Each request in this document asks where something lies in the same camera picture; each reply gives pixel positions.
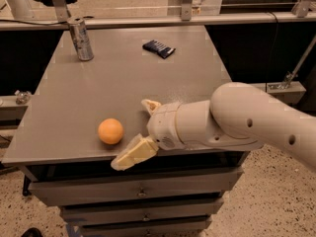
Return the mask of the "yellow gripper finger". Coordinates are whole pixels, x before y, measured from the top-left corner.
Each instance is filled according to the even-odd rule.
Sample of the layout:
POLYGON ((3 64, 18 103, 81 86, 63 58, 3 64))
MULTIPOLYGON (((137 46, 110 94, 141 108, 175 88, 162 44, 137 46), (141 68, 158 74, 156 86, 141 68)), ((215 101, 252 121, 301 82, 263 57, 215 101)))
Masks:
POLYGON ((152 101, 152 100, 149 100, 149 99, 143 99, 143 100, 141 101, 141 105, 145 108, 145 110, 146 110, 151 116, 153 116, 154 113, 157 111, 157 109, 162 106, 161 103, 156 102, 156 101, 152 101))
POLYGON ((157 143, 150 136, 137 134, 112 161, 111 167, 117 171, 124 171, 154 157, 158 150, 157 143))

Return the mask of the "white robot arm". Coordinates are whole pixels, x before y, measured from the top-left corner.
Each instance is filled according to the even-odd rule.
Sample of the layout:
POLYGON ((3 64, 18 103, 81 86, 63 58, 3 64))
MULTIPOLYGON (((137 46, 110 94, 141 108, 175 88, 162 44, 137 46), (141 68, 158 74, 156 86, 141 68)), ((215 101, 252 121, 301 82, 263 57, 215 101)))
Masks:
POLYGON ((251 151, 265 144, 316 170, 316 118, 250 84, 230 82, 206 101, 160 104, 143 100, 148 135, 138 134, 112 161, 123 171, 163 150, 251 151))

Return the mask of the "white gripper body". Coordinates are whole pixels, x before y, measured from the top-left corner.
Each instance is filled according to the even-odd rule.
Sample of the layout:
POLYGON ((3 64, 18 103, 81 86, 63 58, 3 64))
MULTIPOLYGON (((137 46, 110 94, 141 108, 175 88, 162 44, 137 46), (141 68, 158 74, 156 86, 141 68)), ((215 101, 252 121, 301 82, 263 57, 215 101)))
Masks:
POLYGON ((149 135, 163 150, 184 148, 176 129, 176 114, 179 106, 180 103, 175 102, 158 107, 147 124, 149 135))

